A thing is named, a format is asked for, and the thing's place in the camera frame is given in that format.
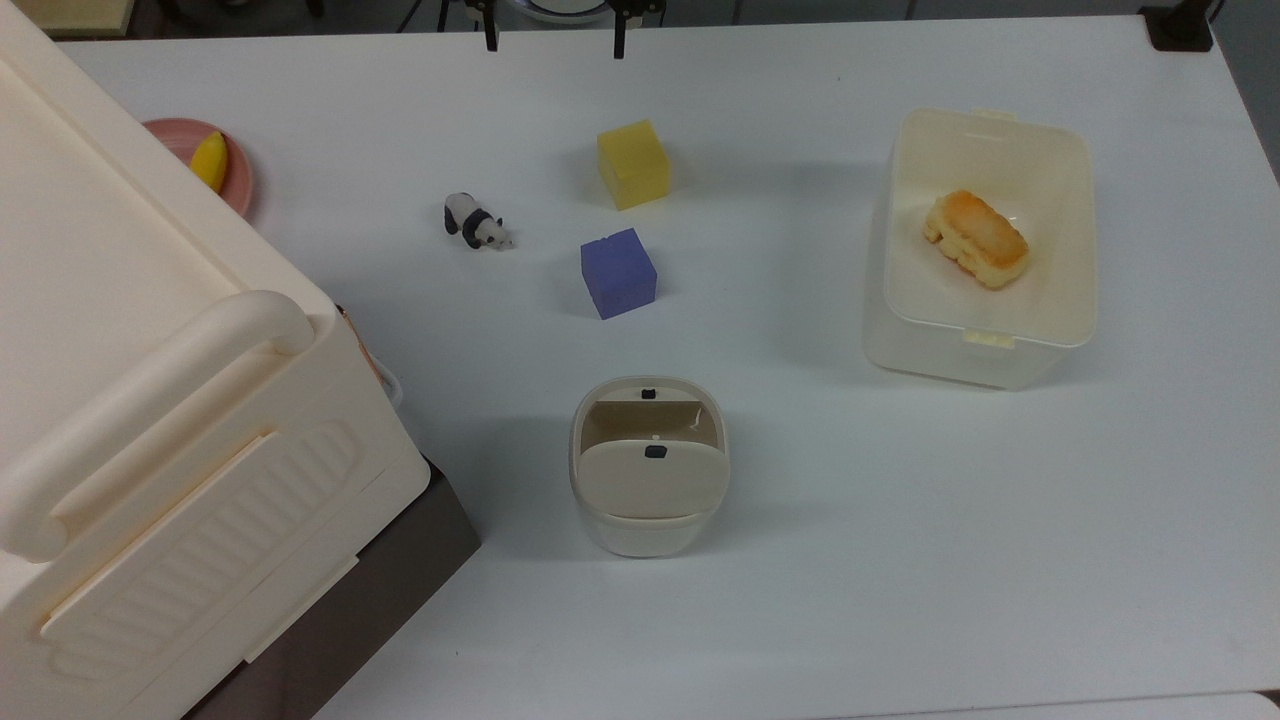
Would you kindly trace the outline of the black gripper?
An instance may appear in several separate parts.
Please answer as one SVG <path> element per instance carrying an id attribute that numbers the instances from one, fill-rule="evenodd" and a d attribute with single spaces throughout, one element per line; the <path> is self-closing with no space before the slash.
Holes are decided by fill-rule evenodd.
<path id="1" fill-rule="evenodd" d="M 489 53 L 497 53 L 499 40 L 494 3 L 463 1 L 463 4 L 474 17 L 483 15 L 486 50 Z M 558 13 L 562 15 L 590 12 L 602 4 L 608 6 L 612 12 L 614 12 L 614 59 L 625 59 L 628 17 L 640 17 L 646 13 L 659 13 L 666 9 L 666 1 L 532 1 L 532 4 L 538 4 L 545 12 Z"/>

